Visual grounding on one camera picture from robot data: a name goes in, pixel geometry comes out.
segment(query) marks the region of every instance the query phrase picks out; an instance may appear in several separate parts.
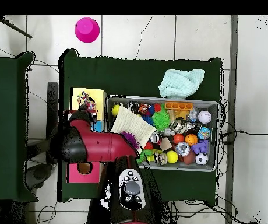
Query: green spiky ball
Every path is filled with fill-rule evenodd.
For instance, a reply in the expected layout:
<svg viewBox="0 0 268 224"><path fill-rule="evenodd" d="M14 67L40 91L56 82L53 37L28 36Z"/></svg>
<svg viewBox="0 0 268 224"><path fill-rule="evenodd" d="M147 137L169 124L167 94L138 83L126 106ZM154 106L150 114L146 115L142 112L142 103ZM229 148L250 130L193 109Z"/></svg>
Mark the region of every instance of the green spiky ball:
<svg viewBox="0 0 268 224"><path fill-rule="evenodd" d="M164 110L154 113L152 119L158 131L164 131L170 124L170 117L165 108Z"/></svg>

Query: white cloth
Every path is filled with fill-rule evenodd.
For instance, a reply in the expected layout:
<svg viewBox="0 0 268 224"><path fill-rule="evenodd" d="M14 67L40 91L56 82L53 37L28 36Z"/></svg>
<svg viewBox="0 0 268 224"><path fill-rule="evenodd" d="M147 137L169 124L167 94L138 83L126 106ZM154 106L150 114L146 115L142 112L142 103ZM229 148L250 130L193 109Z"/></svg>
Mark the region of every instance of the white cloth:
<svg viewBox="0 0 268 224"><path fill-rule="evenodd" d="M155 130L156 128L145 122L142 117L137 116L136 114L120 105L118 115L115 119L111 132L129 132L134 135L139 145L144 148L151 134Z"/></svg>

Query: white ball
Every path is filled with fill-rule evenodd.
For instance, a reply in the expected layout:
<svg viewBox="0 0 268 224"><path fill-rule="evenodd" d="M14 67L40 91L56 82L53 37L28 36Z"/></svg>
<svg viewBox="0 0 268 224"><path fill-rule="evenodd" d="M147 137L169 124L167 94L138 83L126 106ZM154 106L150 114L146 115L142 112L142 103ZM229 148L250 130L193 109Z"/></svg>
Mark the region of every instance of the white ball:
<svg viewBox="0 0 268 224"><path fill-rule="evenodd" d="M195 157L195 162L197 165L205 165L209 161L209 157L205 153L199 153Z"/></svg>
<svg viewBox="0 0 268 224"><path fill-rule="evenodd" d="M211 121L211 114L208 111L201 111L198 114L198 120L202 124L207 124Z"/></svg>

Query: orange ball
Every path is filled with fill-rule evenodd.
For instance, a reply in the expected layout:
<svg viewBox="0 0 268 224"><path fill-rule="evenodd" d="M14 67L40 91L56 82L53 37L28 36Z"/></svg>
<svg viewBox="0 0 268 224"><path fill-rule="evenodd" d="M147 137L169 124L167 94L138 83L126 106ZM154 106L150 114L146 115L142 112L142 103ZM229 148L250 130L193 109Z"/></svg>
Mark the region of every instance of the orange ball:
<svg viewBox="0 0 268 224"><path fill-rule="evenodd" d="M174 135L174 144L178 144L179 142L184 142L185 137L181 134L175 134Z"/></svg>
<svg viewBox="0 0 268 224"><path fill-rule="evenodd" d="M189 146L192 146L192 145L198 143L198 138L197 138L197 136L194 135L194 134L189 134L189 135L186 136L186 138L185 138L185 142L186 142L187 144L189 144Z"/></svg>

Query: light blue towel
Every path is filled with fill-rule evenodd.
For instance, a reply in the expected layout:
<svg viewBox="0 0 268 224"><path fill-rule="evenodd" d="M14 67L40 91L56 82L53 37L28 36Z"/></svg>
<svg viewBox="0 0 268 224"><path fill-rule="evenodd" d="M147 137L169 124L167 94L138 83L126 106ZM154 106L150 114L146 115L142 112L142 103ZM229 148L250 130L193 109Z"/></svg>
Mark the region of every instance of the light blue towel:
<svg viewBox="0 0 268 224"><path fill-rule="evenodd" d="M169 69L159 86L161 97L187 98L198 90L204 73L205 71L202 69L194 69L189 72Z"/></svg>

